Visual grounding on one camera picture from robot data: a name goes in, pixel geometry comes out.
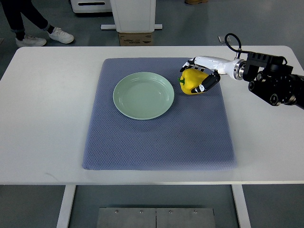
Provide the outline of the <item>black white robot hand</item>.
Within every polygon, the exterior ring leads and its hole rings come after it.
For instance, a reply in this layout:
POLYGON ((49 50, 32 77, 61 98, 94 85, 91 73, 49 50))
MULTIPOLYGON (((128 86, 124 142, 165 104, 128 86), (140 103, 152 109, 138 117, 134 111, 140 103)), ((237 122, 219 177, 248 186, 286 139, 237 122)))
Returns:
POLYGON ((243 79, 240 72, 242 64, 243 60, 238 58, 229 61, 218 57, 197 56, 188 60, 180 72, 193 68, 207 73, 209 76, 201 83, 207 92, 220 81, 221 75, 228 75, 235 80, 243 79))

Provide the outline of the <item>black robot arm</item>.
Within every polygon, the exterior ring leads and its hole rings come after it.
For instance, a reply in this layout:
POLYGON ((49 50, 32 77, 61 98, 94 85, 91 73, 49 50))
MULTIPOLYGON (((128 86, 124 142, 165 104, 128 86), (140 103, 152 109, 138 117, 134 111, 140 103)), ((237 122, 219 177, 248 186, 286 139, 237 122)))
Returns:
POLYGON ((244 51, 240 39, 233 33, 228 33, 224 41, 239 60, 232 70, 233 77, 247 81, 250 92, 272 106, 304 108, 304 77, 292 73, 293 67, 285 57, 244 51))

